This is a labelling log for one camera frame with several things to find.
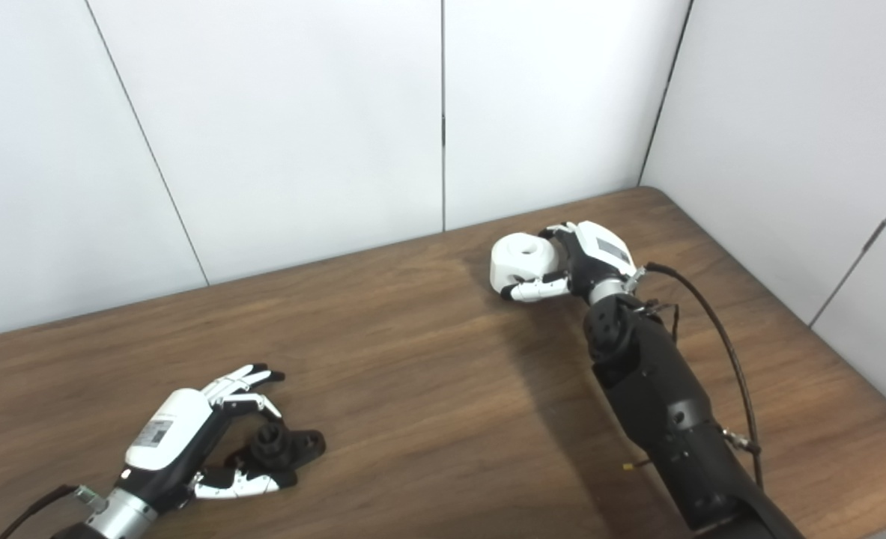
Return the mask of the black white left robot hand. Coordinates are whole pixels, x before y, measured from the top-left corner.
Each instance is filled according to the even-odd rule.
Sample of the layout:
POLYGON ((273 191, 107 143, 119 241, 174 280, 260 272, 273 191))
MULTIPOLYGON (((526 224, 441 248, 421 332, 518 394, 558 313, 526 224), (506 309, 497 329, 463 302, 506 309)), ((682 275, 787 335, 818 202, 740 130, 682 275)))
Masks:
POLYGON ((203 389, 175 390, 127 449, 114 488, 164 515, 193 499, 236 499, 295 487, 295 472, 274 472, 244 454, 223 467, 205 467, 235 418, 261 414, 282 425, 278 407, 255 388, 284 378, 265 364, 250 364, 203 389))

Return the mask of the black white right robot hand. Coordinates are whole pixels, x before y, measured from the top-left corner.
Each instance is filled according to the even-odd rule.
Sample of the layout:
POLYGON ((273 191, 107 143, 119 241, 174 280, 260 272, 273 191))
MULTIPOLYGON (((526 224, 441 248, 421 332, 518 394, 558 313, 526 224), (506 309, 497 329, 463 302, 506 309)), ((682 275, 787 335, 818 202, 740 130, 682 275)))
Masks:
POLYGON ((491 287, 514 302, 576 296, 593 305, 634 293, 642 274, 620 236, 590 221, 509 234, 491 250, 491 287))

